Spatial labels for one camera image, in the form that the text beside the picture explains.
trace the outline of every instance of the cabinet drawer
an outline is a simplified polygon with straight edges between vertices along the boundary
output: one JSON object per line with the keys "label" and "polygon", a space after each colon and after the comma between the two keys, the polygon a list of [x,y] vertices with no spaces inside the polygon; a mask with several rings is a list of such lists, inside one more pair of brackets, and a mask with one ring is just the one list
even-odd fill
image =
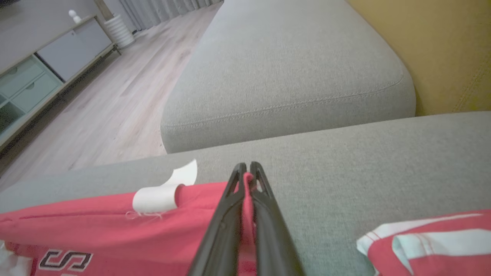
{"label": "cabinet drawer", "polygon": [[15,124],[23,115],[24,112],[12,103],[7,103],[0,108],[0,135],[3,131]]}
{"label": "cabinet drawer", "polygon": [[44,74],[19,93],[12,102],[27,113],[56,87],[58,83]]}
{"label": "cabinet drawer", "polygon": [[43,69],[30,57],[0,77],[0,93],[10,98],[42,73]]}

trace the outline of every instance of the white vase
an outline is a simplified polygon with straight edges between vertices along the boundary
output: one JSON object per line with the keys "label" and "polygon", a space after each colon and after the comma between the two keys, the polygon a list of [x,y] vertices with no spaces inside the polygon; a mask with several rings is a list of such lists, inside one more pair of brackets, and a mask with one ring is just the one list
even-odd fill
{"label": "white vase", "polygon": [[109,33],[116,41],[119,48],[127,47],[135,42],[133,34],[124,24],[120,14],[104,22],[104,25],[106,25],[106,27],[108,28]]}

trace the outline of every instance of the gray sofa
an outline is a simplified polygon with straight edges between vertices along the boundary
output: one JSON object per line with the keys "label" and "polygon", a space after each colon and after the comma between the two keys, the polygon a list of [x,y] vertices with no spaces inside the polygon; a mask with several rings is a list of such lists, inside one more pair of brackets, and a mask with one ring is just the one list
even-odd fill
{"label": "gray sofa", "polygon": [[226,0],[170,95],[165,156],[19,182],[0,213],[265,169],[309,276],[374,274],[385,222],[490,208],[491,112],[414,116],[411,78],[343,0]]}
{"label": "gray sofa", "polygon": [[169,96],[167,153],[412,117],[411,77],[344,0],[227,0]]}
{"label": "gray sofa", "polygon": [[307,275],[374,274],[355,242],[384,222],[490,208],[491,112],[434,115],[255,140],[20,182],[0,213],[160,185],[196,158],[197,183],[259,161]]}

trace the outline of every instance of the wooden floor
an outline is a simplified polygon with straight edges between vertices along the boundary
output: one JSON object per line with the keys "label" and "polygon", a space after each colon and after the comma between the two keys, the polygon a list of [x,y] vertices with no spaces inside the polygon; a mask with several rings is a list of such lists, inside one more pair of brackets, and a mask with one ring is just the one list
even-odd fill
{"label": "wooden floor", "polygon": [[166,99],[221,3],[137,33],[61,95],[0,158],[0,191],[19,180],[165,154]]}

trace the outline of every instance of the folded clothes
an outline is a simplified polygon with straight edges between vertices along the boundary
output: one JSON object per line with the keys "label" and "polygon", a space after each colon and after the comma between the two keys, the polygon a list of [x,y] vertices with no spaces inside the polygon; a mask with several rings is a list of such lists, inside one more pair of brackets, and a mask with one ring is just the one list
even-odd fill
{"label": "folded clothes", "polygon": [[356,245],[377,275],[489,275],[491,210],[382,224]]}
{"label": "folded clothes", "polygon": [[[136,193],[4,213],[0,239],[16,254],[33,258],[36,276],[185,275],[226,185],[179,186],[177,208],[162,213],[137,213]],[[252,221],[252,212],[244,212],[242,220]],[[251,252],[253,238],[247,234],[252,232],[243,232],[241,250]],[[240,257],[239,274],[254,275],[255,256],[241,251]]]}

